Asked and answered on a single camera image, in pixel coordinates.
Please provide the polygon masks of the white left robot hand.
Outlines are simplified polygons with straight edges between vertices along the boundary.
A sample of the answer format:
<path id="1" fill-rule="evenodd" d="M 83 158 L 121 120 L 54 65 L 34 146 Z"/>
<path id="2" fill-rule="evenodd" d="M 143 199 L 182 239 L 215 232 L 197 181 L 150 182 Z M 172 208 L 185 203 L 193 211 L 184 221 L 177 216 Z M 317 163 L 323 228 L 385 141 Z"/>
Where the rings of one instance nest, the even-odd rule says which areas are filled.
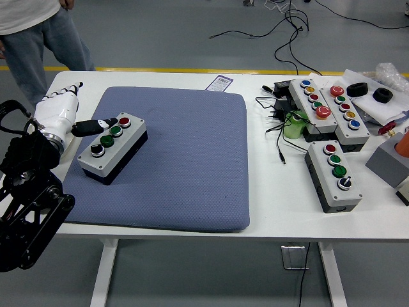
<path id="1" fill-rule="evenodd" d="M 76 137 L 97 135 L 113 127 L 118 119 L 76 121 L 79 108 L 78 91 L 82 82 L 46 95 L 37 103 L 34 118 L 40 132 L 47 138 L 66 143 L 66 135 Z"/>

